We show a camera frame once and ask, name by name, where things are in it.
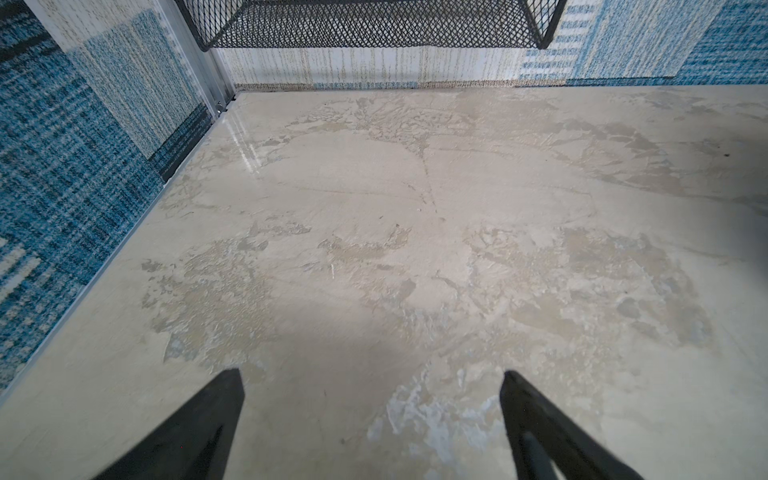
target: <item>beige floor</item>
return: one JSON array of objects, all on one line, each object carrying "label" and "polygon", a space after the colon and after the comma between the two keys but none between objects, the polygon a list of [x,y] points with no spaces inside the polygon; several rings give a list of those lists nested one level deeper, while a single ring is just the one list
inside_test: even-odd
[{"label": "beige floor", "polygon": [[88,478],[213,374],[227,478],[512,478],[518,369],[646,478],[766,478],[768,87],[242,94],[0,408]]}]

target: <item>blue patterned rug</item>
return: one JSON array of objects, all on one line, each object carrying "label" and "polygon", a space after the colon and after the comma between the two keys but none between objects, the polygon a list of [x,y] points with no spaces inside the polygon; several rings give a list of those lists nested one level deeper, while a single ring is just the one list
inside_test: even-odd
[{"label": "blue patterned rug", "polygon": [[[681,12],[701,13],[703,5],[690,4],[681,8]],[[625,8],[621,0],[606,0],[602,12],[622,11]],[[632,18],[632,22],[644,27],[642,15]],[[601,34],[599,16],[591,27],[589,41],[594,41]],[[657,42],[677,45],[686,36],[685,31],[672,29],[671,35],[655,32]],[[611,76],[617,72],[612,69],[621,63],[621,49],[593,52],[587,45],[581,50],[576,61],[574,78],[566,85],[702,85],[702,84],[764,84],[768,83],[768,0],[726,0],[717,15],[704,31],[701,39],[693,46],[686,57],[680,57],[672,51],[649,48],[649,58],[643,66],[648,66],[648,76]],[[594,66],[588,68],[590,56],[594,56]],[[664,76],[661,61],[664,56],[678,57],[682,65],[679,69],[671,68]]]},{"label": "blue patterned rug", "polygon": [[148,160],[24,2],[0,0],[0,392],[211,125]]}]

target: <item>metal mesh basket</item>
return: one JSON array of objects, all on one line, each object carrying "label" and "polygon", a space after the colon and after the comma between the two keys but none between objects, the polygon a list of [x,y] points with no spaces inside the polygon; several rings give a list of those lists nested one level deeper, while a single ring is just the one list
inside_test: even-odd
[{"label": "metal mesh basket", "polygon": [[566,0],[176,0],[209,48],[547,48]]}]

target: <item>metal frame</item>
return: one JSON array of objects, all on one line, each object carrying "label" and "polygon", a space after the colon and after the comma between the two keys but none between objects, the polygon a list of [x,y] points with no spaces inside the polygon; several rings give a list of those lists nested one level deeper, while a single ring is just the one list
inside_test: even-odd
[{"label": "metal frame", "polygon": [[155,4],[190,65],[210,114],[218,118],[237,93],[221,57],[214,50],[201,51],[197,47],[197,41],[187,27],[183,12],[174,0],[155,0]]},{"label": "metal frame", "polygon": [[499,400],[519,480],[643,480],[601,447],[517,372],[504,374]]},{"label": "metal frame", "polygon": [[240,370],[224,370],[93,480],[221,480],[243,400]]},{"label": "metal frame", "polygon": [[[190,9],[187,7],[187,1],[188,0],[174,0],[176,5],[178,6],[178,9],[180,10],[181,17],[184,19],[184,21],[187,23],[187,27],[189,28],[189,32],[192,34],[195,42],[197,43],[197,47],[205,52],[209,51],[212,48],[220,47],[220,48],[226,48],[226,47],[232,47],[232,46],[238,46],[242,48],[272,48],[275,47],[275,45],[264,45],[264,46],[252,46],[252,45],[217,45],[219,40],[227,33],[227,31],[240,19],[240,17],[243,15],[243,12],[248,9],[250,6],[253,5],[279,5],[279,2],[283,2],[285,5],[331,5],[331,4],[352,4],[352,3],[393,3],[393,2],[407,2],[408,0],[243,0],[243,2],[240,4],[240,6],[231,14],[229,18],[224,22],[223,26],[221,26],[216,34],[209,40],[204,41],[203,36],[200,33],[200,27],[193,19],[192,14],[190,13]],[[522,11],[522,14],[525,18],[525,27],[528,30],[528,34],[530,35],[530,38],[532,40],[532,45],[528,45],[528,47],[538,48],[539,50],[546,49],[554,39],[555,31],[558,28],[558,24],[560,23],[560,19],[563,15],[563,12],[565,10],[565,4],[568,0],[557,0],[557,3],[555,4],[554,11],[551,14],[551,17],[549,19],[549,23],[547,23],[547,30],[541,31],[536,19],[534,12],[532,10],[532,6],[529,4],[527,0],[512,0],[513,2],[516,2],[518,4],[518,7]],[[212,15],[217,15],[215,10],[210,10]],[[367,47],[369,45],[297,45],[303,48],[312,48],[312,47]],[[401,45],[388,45],[389,47],[396,48]]]}]

